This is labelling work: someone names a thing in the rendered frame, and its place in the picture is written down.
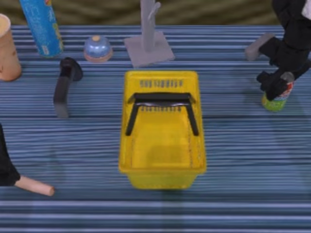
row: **wooden stick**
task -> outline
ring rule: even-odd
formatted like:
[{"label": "wooden stick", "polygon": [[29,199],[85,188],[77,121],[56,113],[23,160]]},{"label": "wooden stick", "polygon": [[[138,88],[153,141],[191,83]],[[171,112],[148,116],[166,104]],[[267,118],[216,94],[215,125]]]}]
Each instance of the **wooden stick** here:
[{"label": "wooden stick", "polygon": [[33,193],[39,193],[50,197],[55,193],[54,187],[25,176],[20,176],[20,180],[15,183],[15,186]]}]

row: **green can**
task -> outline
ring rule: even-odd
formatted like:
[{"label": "green can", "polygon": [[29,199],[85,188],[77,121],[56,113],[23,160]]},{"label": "green can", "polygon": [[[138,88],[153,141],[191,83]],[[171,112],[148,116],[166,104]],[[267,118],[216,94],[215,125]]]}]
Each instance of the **green can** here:
[{"label": "green can", "polygon": [[261,103],[263,107],[269,111],[273,111],[273,112],[281,111],[284,108],[285,103],[293,89],[294,81],[295,81],[295,76],[293,75],[293,73],[285,72],[281,76],[281,78],[287,81],[287,90],[284,91],[278,97],[276,97],[273,101],[267,100],[266,93],[264,93],[261,99]]}]

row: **yellow bin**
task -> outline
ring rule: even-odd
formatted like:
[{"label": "yellow bin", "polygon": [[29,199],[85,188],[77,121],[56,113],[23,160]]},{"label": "yellow bin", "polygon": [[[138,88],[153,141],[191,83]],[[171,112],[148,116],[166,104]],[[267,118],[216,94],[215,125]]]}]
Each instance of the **yellow bin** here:
[{"label": "yellow bin", "polygon": [[119,170],[139,189],[185,189],[207,162],[194,71],[125,75]]}]

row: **blue cylinder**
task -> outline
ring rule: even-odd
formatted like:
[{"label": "blue cylinder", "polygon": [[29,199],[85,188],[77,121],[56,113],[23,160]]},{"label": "blue cylinder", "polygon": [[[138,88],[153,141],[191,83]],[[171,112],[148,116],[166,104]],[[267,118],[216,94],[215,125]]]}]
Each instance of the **blue cylinder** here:
[{"label": "blue cylinder", "polygon": [[59,55],[64,46],[52,8],[52,1],[19,0],[19,2],[38,53],[46,58]]}]

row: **orange cup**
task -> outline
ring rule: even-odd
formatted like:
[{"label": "orange cup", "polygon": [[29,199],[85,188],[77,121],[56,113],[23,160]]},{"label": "orange cup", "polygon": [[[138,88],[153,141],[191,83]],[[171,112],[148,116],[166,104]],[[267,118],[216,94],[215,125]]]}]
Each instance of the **orange cup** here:
[{"label": "orange cup", "polygon": [[0,80],[13,81],[19,76],[21,66],[12,37],[11,21],[0,14]]}]

